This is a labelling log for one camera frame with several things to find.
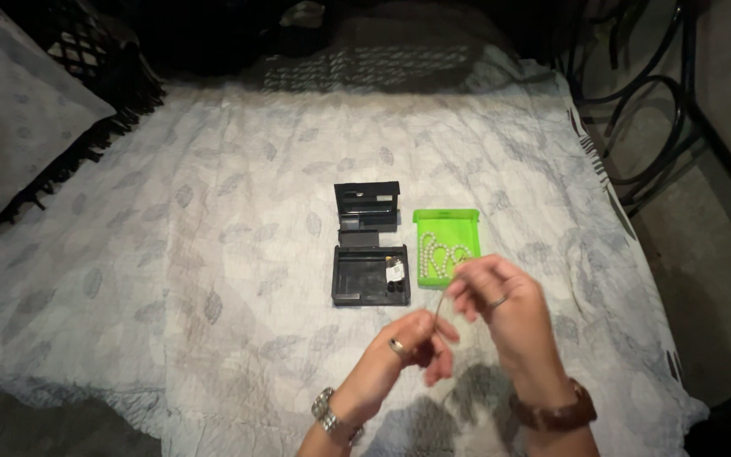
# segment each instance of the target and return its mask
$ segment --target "person's left hand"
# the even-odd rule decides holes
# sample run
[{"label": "person's left hand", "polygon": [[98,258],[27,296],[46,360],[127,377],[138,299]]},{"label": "person's left hand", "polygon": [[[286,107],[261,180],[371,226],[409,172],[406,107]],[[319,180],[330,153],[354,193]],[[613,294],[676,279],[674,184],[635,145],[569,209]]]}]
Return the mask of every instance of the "person's left hand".
[{"label": "person's left hand", "polygon": [[[400,377],[410,365],[425,369],[425,384],[453,376],[453,353],[441,336],[459,341],[456,328],[446,320],[433,316],[428,310],[414,311],[382,328],[371,341],[349,377],[329,401],[332,412],[346,424],[358,427],[374,417]],[[400,357],[388,345],[399,341],[406,356]]]}]

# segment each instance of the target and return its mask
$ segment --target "wristwatch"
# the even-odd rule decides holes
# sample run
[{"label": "wristwatch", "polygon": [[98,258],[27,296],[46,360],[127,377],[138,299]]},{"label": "wristwatch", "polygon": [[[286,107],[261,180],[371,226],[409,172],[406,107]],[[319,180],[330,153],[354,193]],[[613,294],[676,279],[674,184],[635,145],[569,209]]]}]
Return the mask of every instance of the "wristwatch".
[{"label": "wristwatch", "polygon": [[354,446],[363,434],[363,428],[352,427],[340,421],[335,413],[329,409],[329,399],[334,393],[335,390],[331,387],[327,387],[320,392],[318,398],[312,403],[312,416],[315,416],[320,426],[329,433],[331,439],[336,443],[348,447]]},{"label": "wristwatch", "polygon": [[569,382],[577,395],[577,402],[572,405],[559,408],[533,407],[513,395],[509,399],[509,407],[523,425],[539,432],[570,432],[596,421],[597,411],[588,390],[573,378],[569,378]]}]

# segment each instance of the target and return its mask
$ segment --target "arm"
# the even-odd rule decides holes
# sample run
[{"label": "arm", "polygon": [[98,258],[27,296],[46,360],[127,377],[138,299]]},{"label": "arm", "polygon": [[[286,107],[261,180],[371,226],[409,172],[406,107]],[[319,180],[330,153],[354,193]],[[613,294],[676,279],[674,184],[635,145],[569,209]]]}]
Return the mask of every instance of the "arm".
[{"label": "arm", "polygon": [[[487,255],[460,265],[446,294],[467,320],[480,315],[487,323],[501,366],[524,404],[557,408],[577,401],[537,281],[506,259]],[[501,305],[487,305],[502,297]],[[570,432],[528,429],[527,452],[531,457],[599,457],[588,426]]]},{"label": "arm", "polygon": [[[425,383],[451,378],[453,354],[442,337],[458,341],[456,328],[443,319],[436,320],[427,310],[419,310],[385,326],[365,349],[349,377],[329,400],[329,409],[350,427],[362,426],[376,416],[382,401],[410,365],[425,369]],[[402,355],[389,345],[391,338],[402,344]],[[298,451],[299,457],[348,456],[351,448],[335,442],[316,422]]]}]

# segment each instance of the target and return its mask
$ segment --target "wrist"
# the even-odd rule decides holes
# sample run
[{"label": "wrist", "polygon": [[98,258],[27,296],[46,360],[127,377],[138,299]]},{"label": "wrist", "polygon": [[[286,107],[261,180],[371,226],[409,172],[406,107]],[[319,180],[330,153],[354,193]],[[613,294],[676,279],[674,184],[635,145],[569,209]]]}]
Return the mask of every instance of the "wrist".
[{"label": "wrist", "polygon": [[354,428],[362,427],[375,414],[371,414],[369,408],[342,385],[329,399],[329,409],[338,420]]},{"label": "wrist", "polygon": [[518,398],[525,405],[558,408],[577,401],[577,394],[562,366],[517,372],[511,378]]}]

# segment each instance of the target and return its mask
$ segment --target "silver ring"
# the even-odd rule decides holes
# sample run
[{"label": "silver ring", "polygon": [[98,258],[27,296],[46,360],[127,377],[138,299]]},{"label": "silver ring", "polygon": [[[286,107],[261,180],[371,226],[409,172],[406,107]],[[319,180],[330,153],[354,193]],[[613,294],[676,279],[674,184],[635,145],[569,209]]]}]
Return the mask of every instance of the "silver ring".
[{"label": "silver ring", "polygon": [[490,310],[494,310],[495,308],[497,308],[498,306],[501,306],[501,304],[506,301],[507,301],[506,297],[501,297],[501,298],[495,300],[494,302],[489,303],[487,306],[490,307]]},{"label": "silver ring", "polygon": [[390,340],[388,340],[388,347],[396,352],[396,354],[399,355],[400,358],[402,358],[403,360],[408,357],[408,351],[405,350],[405,348],[402,346],[402,343],[397,341],[396,338],[391,338]]}]

